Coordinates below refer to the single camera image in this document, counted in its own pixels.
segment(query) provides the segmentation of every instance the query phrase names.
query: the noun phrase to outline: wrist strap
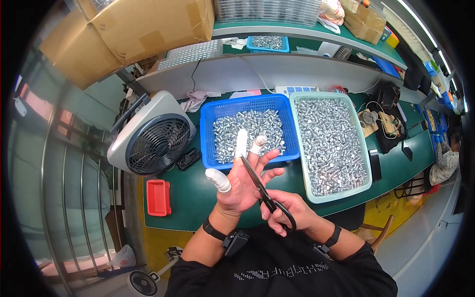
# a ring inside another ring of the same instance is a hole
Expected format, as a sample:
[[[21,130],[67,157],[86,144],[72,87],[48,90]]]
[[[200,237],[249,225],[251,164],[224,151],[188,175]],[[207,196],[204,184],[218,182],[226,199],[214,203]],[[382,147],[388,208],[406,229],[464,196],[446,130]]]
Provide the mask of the wrist strap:
[[[334,245],[338,241],[341,231],[342,228],[335,224],[335,231],[333,231],[333,235],[326,241],[325,245],[327,247],[331,247],[332,245]]]
[[[213,226],[211,226],[211,224],[209,223],[208,217],[203,222],[203,230],[205,230],[205,232],[211,235],[212,237],[219,239],[220,241],[224,241],[226,239],[226,235],[224,235],[223,233],[214,229]]]

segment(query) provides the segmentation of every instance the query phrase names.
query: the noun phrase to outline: wooden chair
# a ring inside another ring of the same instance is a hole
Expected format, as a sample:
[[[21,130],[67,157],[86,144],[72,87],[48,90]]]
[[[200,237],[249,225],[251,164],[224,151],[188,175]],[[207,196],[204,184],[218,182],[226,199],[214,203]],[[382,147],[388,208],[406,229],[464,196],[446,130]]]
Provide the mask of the wooden chair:
[[[386,222],[386,225],[384,226],[384,228],[373,226],[373,225],[368,225],[368,224],[365,224],[365,223],[361,224],[360,228],[366,228],[366,229],[370,229],[370,230],[381,231],[381,234],[378,236],[378,238],[376,238],[376,240],[371,244],[371,248],[373,249],[373,251],[375,253],[376,253],[376,249],[378,248],[378,246],[382,243],[382,241],[384,240],[384,238],[388,234],[389,228],[391,226],[391,223],[392,223],[393,219],[394,219],[394,216],[390,215],[389,218],[388,218],[388,221]]]

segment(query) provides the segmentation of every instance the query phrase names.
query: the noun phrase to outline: floor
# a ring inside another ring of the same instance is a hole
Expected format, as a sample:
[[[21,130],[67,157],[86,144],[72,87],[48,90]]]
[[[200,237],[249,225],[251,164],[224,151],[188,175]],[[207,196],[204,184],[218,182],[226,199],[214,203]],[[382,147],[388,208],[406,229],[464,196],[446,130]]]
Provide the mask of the floor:
[[[184,231],[172,231],[145,227],[142,177],[137,185],[138,215],[141,220],[143,231],[143,250],[147,258],[147,266],[152,271],[158,271],[168,263],[164,253],[171,246],[184,248],[193,233]],[[412,199],[397,199],[394,192],[381,196],[366,203],[364,223],[384,227],[390,215],[394,216],[393,223],[389,229],[389,235],[400,225],[402,225],[416,210],[430,197],[416,197]],[[371,231],[378,237],[380,231]],[[167,271],[162,278],[168,278],[170,272]]]

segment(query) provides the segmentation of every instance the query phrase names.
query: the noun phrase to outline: worker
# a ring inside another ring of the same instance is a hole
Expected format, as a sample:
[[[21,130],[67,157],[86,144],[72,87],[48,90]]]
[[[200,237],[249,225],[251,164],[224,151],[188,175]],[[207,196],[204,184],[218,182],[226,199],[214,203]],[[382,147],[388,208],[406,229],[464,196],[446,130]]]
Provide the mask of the worker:
[[[460,135],[454,134],[450,138],[450,146],[440,135],[435,135],[436,161],[424,171],[424,185],[439,185],[452,176],[458,167]]]
[[[284,169],[262,174],[279,150],[261,157],[258,152],[251,148],[247,160],[265,186]],[[272,200],[290,211],[297,231],[287,233],[279,223],[290,227],[289,219],[279,208],[271,214],[262,203],[260,212],[267,224],[244,229],[247,243],[233,256],[223,256],[223,237],[261,198],[240,155],[236,153],[227,178],[207,170],[218,187],[217,203],[205,220],[208,231],[201,225],[189,240],[171,269],[165,296],[396,296],[396,282],[383,271],[370,244],[318,216],[294,193],[267,190]],[[316,242],[328,244],[328,258],[315,251]]]

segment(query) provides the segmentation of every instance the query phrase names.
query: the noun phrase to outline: black phone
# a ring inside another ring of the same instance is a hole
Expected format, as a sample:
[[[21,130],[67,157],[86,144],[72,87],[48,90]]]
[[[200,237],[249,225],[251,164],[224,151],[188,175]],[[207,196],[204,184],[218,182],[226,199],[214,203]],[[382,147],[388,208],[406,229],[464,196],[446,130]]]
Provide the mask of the black phone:
[[[371,176],[373,177],[373,182],[380,181],[381,176],[381,165],[380,165],[380,156],[378,150],[369,150],[368,154],[370,155],[370,164],[371,164]]]
[[[402,151],[406,154],[406,156],[409,158],[409,160],[412,162],[412,151],[409,148],[408,144],[403,141],[401,145]]]

